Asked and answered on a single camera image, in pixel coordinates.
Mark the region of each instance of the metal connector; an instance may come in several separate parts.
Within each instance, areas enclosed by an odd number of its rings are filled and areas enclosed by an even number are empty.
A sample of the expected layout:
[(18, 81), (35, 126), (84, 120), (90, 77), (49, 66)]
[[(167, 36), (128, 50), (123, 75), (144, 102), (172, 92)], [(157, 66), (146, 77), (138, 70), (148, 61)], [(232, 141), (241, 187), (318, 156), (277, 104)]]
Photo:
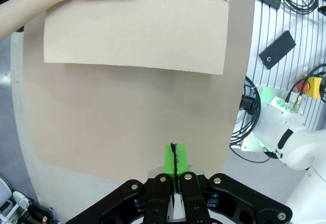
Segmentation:
[(303, 96), (298, 95), (298, 97), (296, 98), (296, 102), (294, 103), (292, 112), (294, 112), (294, 113), (298, 113), (299, 112), (299, 109), (300, 109), (302, 100), (303, 100)]

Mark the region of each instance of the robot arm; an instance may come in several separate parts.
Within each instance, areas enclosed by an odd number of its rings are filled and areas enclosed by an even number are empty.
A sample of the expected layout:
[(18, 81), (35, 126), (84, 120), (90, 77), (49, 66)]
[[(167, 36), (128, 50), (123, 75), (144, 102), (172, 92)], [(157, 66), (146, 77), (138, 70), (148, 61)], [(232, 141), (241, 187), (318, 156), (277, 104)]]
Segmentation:
[(275, 98), (262, 107), (254, 136), (291, 169), (309, 168), (286, 203), (293, 210), (292, 223), (326, 223), (326, 130), (308, 130), (302, 117), (282, 104)]

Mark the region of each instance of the forearm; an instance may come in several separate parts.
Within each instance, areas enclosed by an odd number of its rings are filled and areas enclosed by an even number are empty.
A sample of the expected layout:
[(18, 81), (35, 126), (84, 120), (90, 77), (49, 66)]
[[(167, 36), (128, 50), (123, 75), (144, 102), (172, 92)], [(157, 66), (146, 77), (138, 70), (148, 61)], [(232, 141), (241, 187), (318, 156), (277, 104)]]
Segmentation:
[(0, 41), (63, 0), (10, 0), (0, 5)]

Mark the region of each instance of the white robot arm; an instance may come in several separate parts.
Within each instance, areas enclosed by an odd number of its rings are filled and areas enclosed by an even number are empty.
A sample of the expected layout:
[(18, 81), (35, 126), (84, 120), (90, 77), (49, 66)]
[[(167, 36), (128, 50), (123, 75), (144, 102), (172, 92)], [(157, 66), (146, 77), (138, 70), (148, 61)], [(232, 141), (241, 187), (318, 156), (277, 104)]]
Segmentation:
[(253, 134), (291, 169), (309, 168), (286, 203), (293, 211), (291, 222), (326, 223), (326, 130), (308, 130), (302, 117), (282, 104), (275, 98), (261, 108)]

